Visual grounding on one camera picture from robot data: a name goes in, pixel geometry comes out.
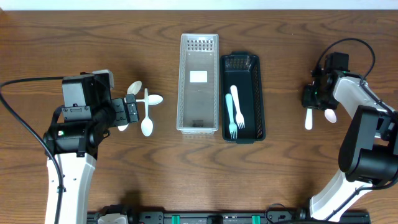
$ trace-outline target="green tape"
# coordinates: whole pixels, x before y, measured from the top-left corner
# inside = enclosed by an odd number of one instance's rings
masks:
[[[180,216],[179,215],[172,216],[172,224],[180,224]]]
[[[253,215],[251,219],[253,220],[253,224],[261,224],[261,219],[259,215]]]

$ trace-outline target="white label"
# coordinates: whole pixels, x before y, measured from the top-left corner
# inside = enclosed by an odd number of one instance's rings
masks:
[[[191,71],[190,82],[193,83],[207,82],[207,71]]]

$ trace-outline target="wooden surface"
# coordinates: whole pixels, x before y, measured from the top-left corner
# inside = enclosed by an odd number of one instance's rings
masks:
[[[155,124],[145,138],[140,124],[112,130],[99,147],[89,210],[126,203],[179,210],[265,210],[271,203],[298,207],[324,188],[338,170],[338,151],[350,122],[315,112],[304,129],[300,96],[309,71],[332,42],[357,37],[371,44],[376,66],[372,90],[398,108],[398,12],[394,11],[91,11],[5,12],[0,15],[0,82],[72,76],[108,68],[113,98],[141,80],[164,102],[150,109]],[[247,50],[261,59],[267,137],[228,144],[221,131],[186,136],[176,130],[182,33],[220,36],[220,56]],[[364,73],[371,57],[358,43],[334,48]],[[63,104],[60,81],[6,87],[7,101],[43,134]],[[143,118],[143,106],[140,105]],[[0,106],[0,223],[43,223],[47,203],[44,150]],[[354,208],[374,223],[398,220],[398,187],[372,192]]]

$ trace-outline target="black tray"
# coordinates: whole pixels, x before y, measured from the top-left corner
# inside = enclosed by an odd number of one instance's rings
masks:
[[[261,70],[257,55],[247,52],[233,52],[221,57],[221,116],[223,120],[223,138],[238,144],[251,144],[266,138],[264,106],[262,103]],[[238,129],[238,138],[231,139],[229,134],[229,116],[225,103],[225,94],[230,93],[231,85],[238,89],[239,105],[244,117],[244,129]]]

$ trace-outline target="fork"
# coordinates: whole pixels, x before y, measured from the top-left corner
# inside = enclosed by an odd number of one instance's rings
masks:
[[[238,89],[236,85],[231,85],[231,94],[234,100],[235,109],[236,109],[236,123],[238,124],[239,129],[244,128],[244,118],[241,113],[241,108],[239,107],[239,97],[238,97]]]
[[[227,93],[225,95],[226,107],[228,108],[229,114],[229,134],[231,135],[231,139],[238,138],[238,127],[234,121],[234,109],[232,108],[232,96]]]

